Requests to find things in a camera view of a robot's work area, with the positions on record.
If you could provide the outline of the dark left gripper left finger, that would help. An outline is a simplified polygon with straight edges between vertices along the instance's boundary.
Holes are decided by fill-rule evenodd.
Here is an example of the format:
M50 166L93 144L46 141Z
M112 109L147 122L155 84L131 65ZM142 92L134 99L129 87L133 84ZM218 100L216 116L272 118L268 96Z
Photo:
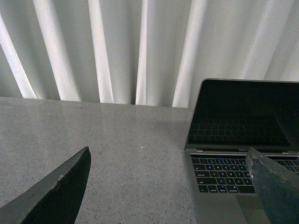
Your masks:
M0 209L2 224L73 224L91 167L83 148L26 192Z

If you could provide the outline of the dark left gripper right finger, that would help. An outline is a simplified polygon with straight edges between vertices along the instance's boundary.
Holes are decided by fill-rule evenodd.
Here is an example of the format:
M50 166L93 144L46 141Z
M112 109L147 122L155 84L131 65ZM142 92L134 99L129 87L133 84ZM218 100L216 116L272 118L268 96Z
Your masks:
M246 165L266 216L272 224L299 222L299 175L250 147Z

